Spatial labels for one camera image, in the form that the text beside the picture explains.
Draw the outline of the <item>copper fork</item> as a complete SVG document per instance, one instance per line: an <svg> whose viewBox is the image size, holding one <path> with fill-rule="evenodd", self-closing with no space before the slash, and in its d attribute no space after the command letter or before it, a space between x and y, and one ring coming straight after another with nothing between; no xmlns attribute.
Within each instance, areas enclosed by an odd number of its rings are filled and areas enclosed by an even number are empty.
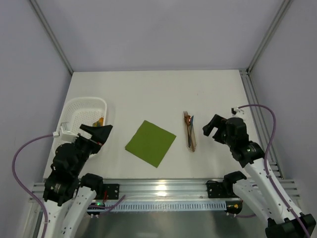
<svg viewBox="0 0 317 238"><path fill-rule="evenodd" d="M183 116L184 116L184 121L185 121L186 129L187 129L187 137L189 138L190 117L187 111L183 112Z"/></svg>

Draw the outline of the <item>green paper napkin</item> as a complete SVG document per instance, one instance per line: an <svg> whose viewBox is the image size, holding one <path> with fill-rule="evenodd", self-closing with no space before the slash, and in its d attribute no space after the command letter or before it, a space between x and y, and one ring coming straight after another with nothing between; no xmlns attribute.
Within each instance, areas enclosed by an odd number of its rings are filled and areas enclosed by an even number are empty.
<svg viewBox="0 0 317 238"><path fill-rule="evenodd" d="M157 168L176 135L145 120L125 146L125 150Z"/></svg>

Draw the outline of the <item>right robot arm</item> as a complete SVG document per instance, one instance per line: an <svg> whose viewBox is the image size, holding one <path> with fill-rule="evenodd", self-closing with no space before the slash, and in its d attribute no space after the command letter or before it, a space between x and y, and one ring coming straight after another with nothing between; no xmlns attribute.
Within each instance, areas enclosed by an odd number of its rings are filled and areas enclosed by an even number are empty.
<svg viewBox="0 0 317 238"><path fill-rule="evenodd" d="M214 115L203 127L203 134L209 136L214 128L213 139L227 145L232 157L251 177L247 179L240 171L227 174L223 179L225 189L241 198L262 221L266 237L311 237L317 224L314 217L304 214L286 193L264 159L263 149L249 139L243 119Z"/></svg>

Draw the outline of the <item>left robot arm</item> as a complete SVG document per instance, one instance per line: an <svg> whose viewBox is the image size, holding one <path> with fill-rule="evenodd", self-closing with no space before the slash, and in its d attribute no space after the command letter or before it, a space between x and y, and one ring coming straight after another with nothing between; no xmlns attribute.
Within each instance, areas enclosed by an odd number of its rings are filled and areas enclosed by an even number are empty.
<svg viewBox="0 0 317 238"><path fill-rule="evenodd" d="M101 176L87 173L80 177L87 160L106 143L113 126L80 125L90 135L85 138L61 126L59 145L51 164L51 174L45 181L43 193L42 238L72 238L88 207L103 188Z"/></svg>

